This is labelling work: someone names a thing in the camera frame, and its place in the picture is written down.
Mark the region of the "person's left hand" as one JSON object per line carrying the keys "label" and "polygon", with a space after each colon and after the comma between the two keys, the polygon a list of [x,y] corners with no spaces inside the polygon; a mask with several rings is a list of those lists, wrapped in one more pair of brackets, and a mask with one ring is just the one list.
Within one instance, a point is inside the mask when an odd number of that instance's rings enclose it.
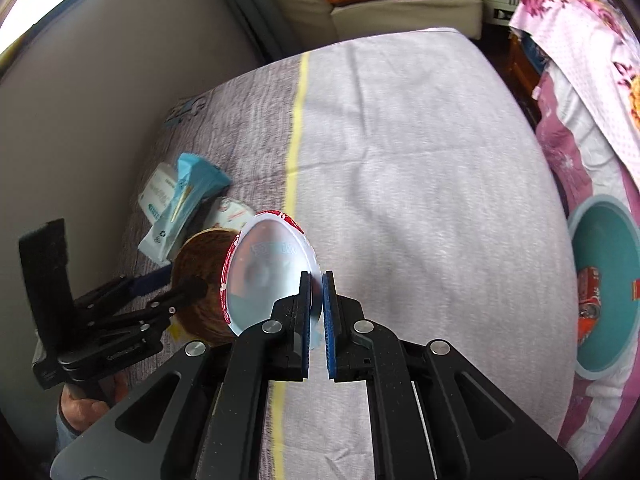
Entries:
{"label": "person's left hand", "polygon": [[[111,379],[111,386],[111,404],[116,404],[128,393],[126,374],[124,372],[115,374]],[[63,386],[58,406],[62,422],[65,422],[74,434],[86,431],[110,409],[104,401],[76,396],[68,385]]]}

